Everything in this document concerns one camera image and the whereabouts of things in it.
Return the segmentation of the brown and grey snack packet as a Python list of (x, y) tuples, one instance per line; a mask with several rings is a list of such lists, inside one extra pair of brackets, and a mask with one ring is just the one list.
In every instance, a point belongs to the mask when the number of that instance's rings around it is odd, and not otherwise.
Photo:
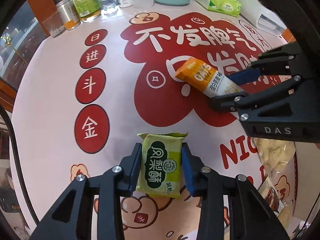
[(258, 191), (267, 202), (267, 205), (271, 208), (272, 212), (279, 219), (282, 226), (287, 229), (292, 217), (292, 202), (281, 199), (280, 193), (269, 177), (264, 180)]

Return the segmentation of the orange oats bar packet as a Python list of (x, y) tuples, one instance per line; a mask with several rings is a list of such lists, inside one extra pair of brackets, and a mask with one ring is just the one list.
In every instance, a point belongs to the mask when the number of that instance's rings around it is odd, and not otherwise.
[(201, 91), (209, 98), (244, 90), (227, 76), (202, 60), (190, 57), (176, 70), (175, 77)]

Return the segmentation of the clear bag rice crackers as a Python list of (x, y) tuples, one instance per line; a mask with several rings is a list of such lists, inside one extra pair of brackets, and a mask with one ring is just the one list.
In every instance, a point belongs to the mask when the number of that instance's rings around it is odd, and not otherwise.
[(292, 141), (253, 138), (259, 159), (266, 175), (272, 182), (277, 182), (287, 164), (295, 155), (296, 148)]

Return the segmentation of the green pineapple cake packet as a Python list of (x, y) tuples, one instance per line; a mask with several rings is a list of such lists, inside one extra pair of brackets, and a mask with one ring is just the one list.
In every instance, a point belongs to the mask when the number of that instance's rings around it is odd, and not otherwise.
[(136, 190), (152, 197), (180, 197), (182, 142), (187, 133), (140, 133), (142, 158)]

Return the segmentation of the white bottle sterilizer appliance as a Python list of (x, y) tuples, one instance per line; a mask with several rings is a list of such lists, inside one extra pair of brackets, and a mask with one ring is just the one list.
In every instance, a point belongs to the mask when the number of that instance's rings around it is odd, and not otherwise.
[(287, 29), (282, 20), (258, 0), (237, 1), (241, 3), (240, 14), (254, 27), (275, 36), (281, 35)]

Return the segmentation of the pink printed tablecloth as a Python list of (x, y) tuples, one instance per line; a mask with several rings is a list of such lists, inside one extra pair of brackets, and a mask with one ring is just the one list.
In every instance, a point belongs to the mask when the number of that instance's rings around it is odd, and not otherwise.
[(193, 154), (220, 174), (265, 178), (254, 142), (233, 113), (175, 78), (192, 56), (224, 74), (285, 44), (242, 17), (185, 7), (129, 7), (83, 23), (35, 52), (12, 114), (14, 186), (31, 230), (77, 175), (95, 177), (129, 155), (140, 133), (187, 133)]

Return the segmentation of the small glass jar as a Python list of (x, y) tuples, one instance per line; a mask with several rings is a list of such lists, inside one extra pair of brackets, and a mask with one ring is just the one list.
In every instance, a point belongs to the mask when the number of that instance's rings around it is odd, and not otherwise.
[(117, 0), (98, 0), (101, 5), (101, 13), (103, 15), (114, 14), (117, 12)]

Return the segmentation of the glass sliding door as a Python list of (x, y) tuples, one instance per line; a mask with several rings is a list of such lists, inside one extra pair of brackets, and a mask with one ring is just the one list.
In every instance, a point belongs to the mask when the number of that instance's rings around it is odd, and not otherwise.
[(1, 105), (9, 112), (31, 58), (49, 36), (43, 22), (55, 12), (53, 0), (27, 0), (1, 34)]

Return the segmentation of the drinking glass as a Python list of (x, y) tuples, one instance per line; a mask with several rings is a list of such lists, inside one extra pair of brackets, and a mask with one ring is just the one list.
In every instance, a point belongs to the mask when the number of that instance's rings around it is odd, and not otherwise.
[(42, 24), (52, 38), (56, 38), (66, 31), (65, 25), (58, 11), (54, 12), (44, 20)]

